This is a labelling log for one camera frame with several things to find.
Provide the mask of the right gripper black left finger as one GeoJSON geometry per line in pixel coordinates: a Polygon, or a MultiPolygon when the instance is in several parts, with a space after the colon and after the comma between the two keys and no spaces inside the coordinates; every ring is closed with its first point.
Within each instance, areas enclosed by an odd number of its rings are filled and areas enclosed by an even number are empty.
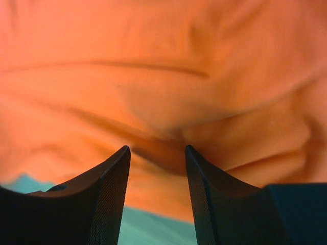
{"type": "Polygon", "coordinates": [[[117,244],[130,159],[124,146],[47,191],[1,188],[1,244],[117,244]]]}

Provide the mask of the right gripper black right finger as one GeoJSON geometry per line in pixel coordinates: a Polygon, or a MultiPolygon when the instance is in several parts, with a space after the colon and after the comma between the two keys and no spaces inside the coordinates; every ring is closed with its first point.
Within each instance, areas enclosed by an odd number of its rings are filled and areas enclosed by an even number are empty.
{"type": "Polygon", "coordinates": [[[247,184],[185,148],[198,244],[326,244],[326,184],[247,184]]]}

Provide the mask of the orange t shirt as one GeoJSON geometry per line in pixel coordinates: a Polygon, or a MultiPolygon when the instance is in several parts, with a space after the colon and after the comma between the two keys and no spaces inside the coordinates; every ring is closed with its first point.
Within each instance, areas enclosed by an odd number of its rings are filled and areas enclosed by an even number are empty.
{"type": "Polygon", "coordinates": [[[326,181],[326,1],[1,1],[1,182],[123,145],[126,205],[187,222],[186,145],[258,187],[326,181]]]}

